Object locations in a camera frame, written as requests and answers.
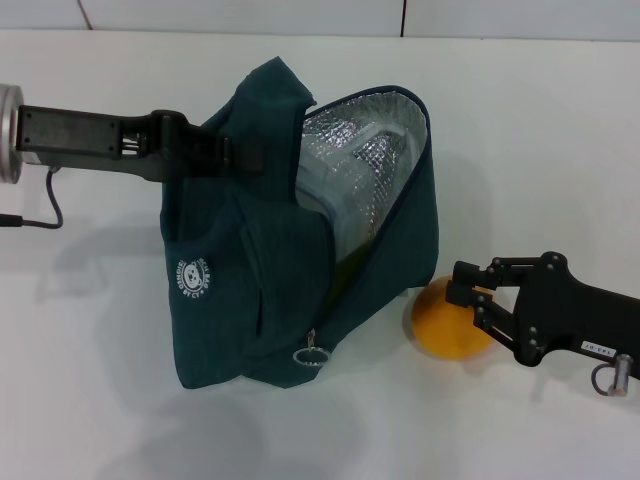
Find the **white label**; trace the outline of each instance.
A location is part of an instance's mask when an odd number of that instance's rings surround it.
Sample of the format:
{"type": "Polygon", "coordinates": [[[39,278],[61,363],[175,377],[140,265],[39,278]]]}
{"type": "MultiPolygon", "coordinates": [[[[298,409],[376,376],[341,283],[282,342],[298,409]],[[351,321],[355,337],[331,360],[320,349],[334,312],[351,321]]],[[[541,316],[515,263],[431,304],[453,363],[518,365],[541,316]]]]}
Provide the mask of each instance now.
{"type": "Polygon", "coordinates": [[[603,355],[605,357],[613,358],[616,355],[616,351],[613,348],[603,347],[602,345],[598,345],[597,343],[582,342],[582,349],[586,350],[587,352],[603,355]]]}

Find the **white logo patch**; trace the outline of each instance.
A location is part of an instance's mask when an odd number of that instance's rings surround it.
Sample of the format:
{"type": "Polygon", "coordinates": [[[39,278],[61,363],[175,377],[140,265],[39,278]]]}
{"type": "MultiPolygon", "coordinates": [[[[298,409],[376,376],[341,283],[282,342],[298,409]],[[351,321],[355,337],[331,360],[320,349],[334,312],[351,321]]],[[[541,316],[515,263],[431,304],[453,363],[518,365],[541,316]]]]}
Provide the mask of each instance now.
{"type": "Polygon", "coordinates": [[[207,262],[200,258],[187,263],[180,260],[176,269],[178,288],[189,298],[200,298],[209,290],[211,272],[207,262]]]}

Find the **metal pin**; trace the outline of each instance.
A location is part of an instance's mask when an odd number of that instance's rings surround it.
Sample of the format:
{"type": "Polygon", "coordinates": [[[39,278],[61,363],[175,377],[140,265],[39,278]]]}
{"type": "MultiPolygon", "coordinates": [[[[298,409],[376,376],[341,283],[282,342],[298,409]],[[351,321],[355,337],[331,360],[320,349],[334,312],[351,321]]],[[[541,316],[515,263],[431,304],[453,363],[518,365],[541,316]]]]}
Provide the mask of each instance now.
{"type": "Polygon", "coordinates": [[[629,355],[618,355],[616,358],[616,373],[613,377],[613,385],[609,389],[612,397],[626,397],[629,390],[629,375],[633,359],[629,355]]]}

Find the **silver cylinder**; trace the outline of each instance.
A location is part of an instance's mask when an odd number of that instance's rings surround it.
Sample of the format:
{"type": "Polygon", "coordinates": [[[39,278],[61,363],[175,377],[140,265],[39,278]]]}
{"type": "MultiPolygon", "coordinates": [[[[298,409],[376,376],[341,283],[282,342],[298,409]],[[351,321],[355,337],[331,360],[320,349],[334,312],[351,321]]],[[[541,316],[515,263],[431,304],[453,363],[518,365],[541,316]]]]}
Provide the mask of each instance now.
{"type": "Polygon", "coordinates": [[[616,373],[611,385],[611,395],[614,397],[626,397],[629,389],[629,375],[633,359],[629,355],[618,355],[616,358],[616,373]]]}
{"type": "Polygon", "coordinates": [[[0,183],[18,183],[22,154],[16,150],[18,108],[23,104],[20,87],[0,84],[0,183]]]}

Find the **white table surface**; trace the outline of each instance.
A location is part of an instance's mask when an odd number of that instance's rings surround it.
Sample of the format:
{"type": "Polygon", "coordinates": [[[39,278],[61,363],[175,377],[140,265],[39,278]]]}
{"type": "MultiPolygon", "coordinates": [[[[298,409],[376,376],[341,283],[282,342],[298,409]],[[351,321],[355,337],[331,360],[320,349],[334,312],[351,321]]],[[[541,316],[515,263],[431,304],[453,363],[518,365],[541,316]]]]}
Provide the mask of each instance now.
{"type": "MultiPolygon", "coordinates": [[[[438,274],[554,249],[579,279],[640,297],[638,44],[5,31],[0,81],[32,105],[199,123],[276,55],[319,104],[389,83],[424,100],[438,274]]],[[[0,186],[0,210],[51,218],[44,176],[0,186]]],[[[499,347],[430,358],[407,339],[406,298],[311,384],[183,390],[160,186],[54,181],[64,229],[0,233],[3,479],[637,478],[635,380],[610,399],[590,385],[599,362],[568,352],[535,369],[499,347]]]]}

